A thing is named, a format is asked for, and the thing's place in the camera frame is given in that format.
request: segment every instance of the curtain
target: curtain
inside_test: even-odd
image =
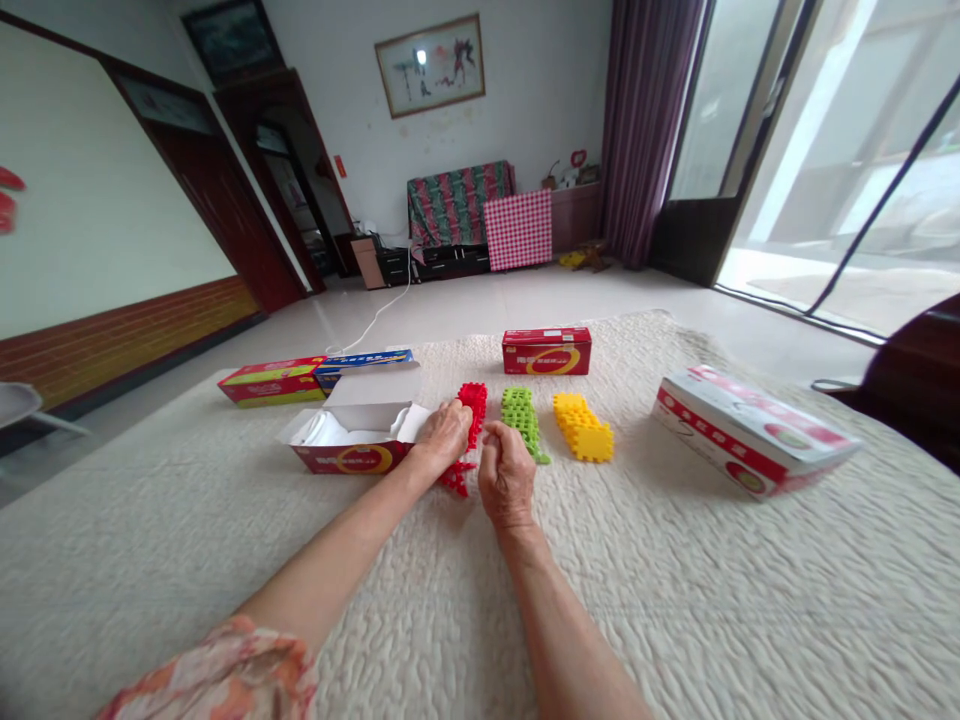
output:
[[[706,0],[614,0],[600,164],[600,237],[646,265]]]

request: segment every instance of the cardboard box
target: cardboard box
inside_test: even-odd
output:
[[[413,402],[420,363],[347,368],[320,410],[304,410],[278,436],[313,473],[393,470],[431,411]]]
[[[861,446],[707,365],[664,378],[654,416],[761,500],[818,482]]]
[[[228,398],[243,408],[323,400],[313,377],[325,355],[246,365],[217,383]]]
[[[508,375],[586,375],[592,346],[585,327],[508,330],[503,334],[503,371]]]
[[[410,362],[411,360],[413,360],[412,350],[328,357],[320,367],[314,370],[313,374],[317,378],[320,389],[327,395],[330,395],[337,381],[340,379],[341,371],[346,368],[366,367],[367,365],[392,365],[393,363]]]

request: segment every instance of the sleeve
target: sleeve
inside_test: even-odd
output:
[[[315,718],[319,674],[306,643],[236,616],[120,693],[97,716]]]

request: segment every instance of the red box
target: red box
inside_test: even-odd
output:
[[[586,375],[592,346],[585,327],[507,330],[503,371],[508,375]]]
[[[296,360],[246,365],[217,383],[239,407],[316,402],[326,397],[313,371],[325,355]]]

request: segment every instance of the black cabinet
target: black cabinet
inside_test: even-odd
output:
[[[383,282],[387,287],[393,285],[406,285],[408,273],[410,273],[407,264],[409,253],[406,250],[382,250],[377,253],[377,264],[380,266],[380,274],[383,275]]]
[[[463,277],[490,272],[490,256],[486,245],[424,249],[426,265],[418,265],[421,280]]]

